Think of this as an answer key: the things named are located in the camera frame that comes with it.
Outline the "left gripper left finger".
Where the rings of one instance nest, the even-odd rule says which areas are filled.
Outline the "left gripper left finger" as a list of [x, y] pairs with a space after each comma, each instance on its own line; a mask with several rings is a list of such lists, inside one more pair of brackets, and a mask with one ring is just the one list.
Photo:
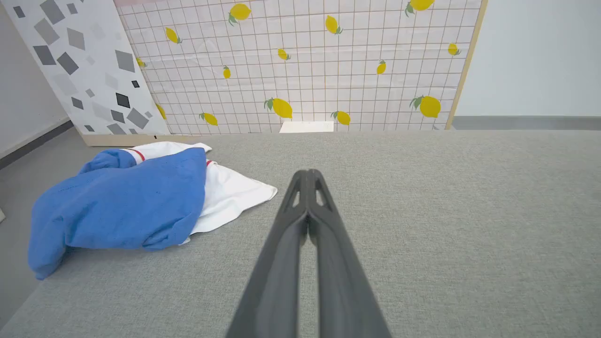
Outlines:
[[299, 263], [308, 227], [306, 179], [306, 170], [291, 179], [227, 338], [298, 338]]

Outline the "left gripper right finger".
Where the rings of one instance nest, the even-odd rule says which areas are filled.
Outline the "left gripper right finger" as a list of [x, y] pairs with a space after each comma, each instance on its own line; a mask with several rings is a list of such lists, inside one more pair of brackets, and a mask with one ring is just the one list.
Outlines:
[[317, 248], [319, 338], [392, 338], [324, 176], [308, 171], [308, 233]]

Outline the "blue and white jersey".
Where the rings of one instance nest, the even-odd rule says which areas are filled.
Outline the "blue and white jersey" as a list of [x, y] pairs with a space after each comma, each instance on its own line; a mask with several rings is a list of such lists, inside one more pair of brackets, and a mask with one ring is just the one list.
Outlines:
[[28, 265], [51, 276], [69, 249], [162, 250], [271, 200], [277, 188], [219, 165], [211, 147], [169, 141], [98, 153], [32, 208]]

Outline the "grey fabric sofa cushion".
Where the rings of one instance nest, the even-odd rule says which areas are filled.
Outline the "grey fabric sofa cushion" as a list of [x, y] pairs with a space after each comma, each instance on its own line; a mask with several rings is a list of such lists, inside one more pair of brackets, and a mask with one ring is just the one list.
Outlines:
[[601, 131], [215, 135], [272, 201], [161, 252], [74, 252], [0, 338], [224, 338], [294, 172], [322, 172], [395, 338], [601, 338]]

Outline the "white box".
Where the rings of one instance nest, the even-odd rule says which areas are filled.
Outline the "white box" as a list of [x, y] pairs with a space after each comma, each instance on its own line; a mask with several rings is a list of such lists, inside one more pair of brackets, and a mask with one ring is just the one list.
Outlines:
[[322, 133], [333, 130], [333, 121], [287, 121], [283, 122], [279, 133]]

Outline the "lemon print grid panel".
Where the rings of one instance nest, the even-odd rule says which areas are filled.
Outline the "lemon print grid panel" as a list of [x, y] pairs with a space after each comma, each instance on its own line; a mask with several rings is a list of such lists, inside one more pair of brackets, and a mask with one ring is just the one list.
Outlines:
[[450, 129], [489, 0], [114, 0], [174, 135]]

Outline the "grey terrazzo print panel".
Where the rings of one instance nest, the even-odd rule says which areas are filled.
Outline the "grey terrazzo print panel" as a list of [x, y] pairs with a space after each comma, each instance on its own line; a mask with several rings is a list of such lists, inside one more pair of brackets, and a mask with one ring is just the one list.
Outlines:
[[92, 147], [200, 137], [158, 108], [113, 0], [0, 0], [0, 152], [66, 122]]

